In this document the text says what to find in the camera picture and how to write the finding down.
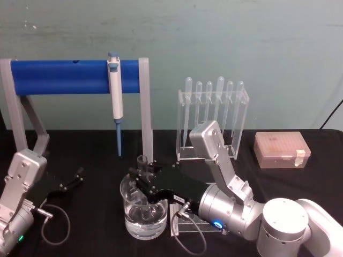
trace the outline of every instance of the pink tip box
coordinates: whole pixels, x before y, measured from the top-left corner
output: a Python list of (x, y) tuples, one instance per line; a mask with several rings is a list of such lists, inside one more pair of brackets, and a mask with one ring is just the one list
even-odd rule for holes
[(257, 132), (253, 149), (262, 169), (304, 168), (311, 155), (300, 132)]

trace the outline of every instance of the wall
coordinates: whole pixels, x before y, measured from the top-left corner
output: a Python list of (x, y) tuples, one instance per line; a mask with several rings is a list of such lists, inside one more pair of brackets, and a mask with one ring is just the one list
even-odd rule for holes
[[(220, 75), (245, 82), (246, 128), (314, 128), (343, 98), (342, 10), (341, 0), (6, 0), (0, 58), (149, 57), (155, 129), (176, 127), (186, 77)], [(140, 128), (138, 99), (124, 97), (125, 129)], [(34, 102), (48, 129), (114, 127), (109, 95)], [(0, 108), (9, 127), (2, 87)]]

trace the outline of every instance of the cable connector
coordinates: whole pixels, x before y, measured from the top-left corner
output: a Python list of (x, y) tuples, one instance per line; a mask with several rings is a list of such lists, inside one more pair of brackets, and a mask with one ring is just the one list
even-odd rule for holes
[(190, 206), (190, 202), (186, 202), (182, 208), (176, 213), (176, 216), (178, 218), (181, 218), (181, 217), (185, 217), (185, 218), (189, 218), (189, 215), (186, 213), (186, 211), (188, 210), (189, 206)]

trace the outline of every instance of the black tabletop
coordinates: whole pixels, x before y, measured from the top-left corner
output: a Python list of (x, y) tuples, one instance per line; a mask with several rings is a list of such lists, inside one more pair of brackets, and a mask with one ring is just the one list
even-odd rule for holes
[[(343, 196), (343, 133), (335, 130), (301, 132), (312, 151), (304, 169), (260, 169), (253, 153), (256, 131), (244, 131), (238, 159), (233, 163), (236, 173), (249, 181), (259, 202), (276, 197), (307, 198), (343, 224), (343, 206), (339, 204)], [(0, 133), (0, 177), (4, 177), (15, 147), (11, 132)], [(32, 145), (33, 133), (28, 132), (27, 137)], [(68, 179), (79, 167), (84, 168), (82, 186), (62, 198), (49, 200), (68, 213), (70, 237), (61, 246), (47, 245), (40, 236), (43, 219), (35, 215), (34, 225), (10, 256), (189, 256), (170, 236), (169, 224), (161, 236), (150, 241), (134, 239), (127, 233), (119, 185), (141, 154), (140, 131), (123, 131), (122, 140), (124, 157), (118, 158), (115, 131), (50, 131), (47, 171)], [(175, 131), (154, 131), (155, 159), (175, 162), (175, 141)], [(184, 172), (191, 177), (212, 179), (206, 168), (184, 166)], [(58, 241), (65, 235), (66, 224), (62, 215), (53, 213), (55, 218), (46, 234)], [(206, 233), (205, 238), (207, 252), (204, 256), (258, 256), (256, 243), (237, 236)], [(183, 234), (180, 239), (192, 250), (201, 250), (198, 234)], [(301, 248), (299, 256), (310, 257), (311, 254)]]

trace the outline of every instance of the gray stand leg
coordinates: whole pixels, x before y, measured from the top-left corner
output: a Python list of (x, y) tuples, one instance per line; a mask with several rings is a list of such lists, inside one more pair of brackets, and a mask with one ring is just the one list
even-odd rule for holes
[(37, 116), (31, 99), (28, 96), (17, 96), (10, 59), (0, 59), (0, 71), (17, 151), (19, 152), (27, 148), (23, 113), (21, 111), (21, 105), (23, 105), (38, 136), (33, 151), (42, 155), (48, 146), (49, 134), (43, 127), (42, 121)]
[(140, 91), (140, 112), (141, 112), (141, 133), (143, 142), (143, 154), (148, 162), (154, 161), (153, 130), (151, 128), (150, 110), (150, 76), (149, 59), (139, 58), (139, 91)]
[(21, 112), (20, 98), (16, 94), (11, 70), (11, 59), (0, 59), (0, 71), (5, 97), (9, 109), (10, 121), (13, 130), (17, 151), (27, 148), (23, 113)]
[(48, 146), (50, 136), (44, 128), (41, 119), (34, 110), (31, 98), (29, 96), (22, 96), (20, 100), (37, 133), (37, 142), (33, 148), (33, 151), (42, 155)]

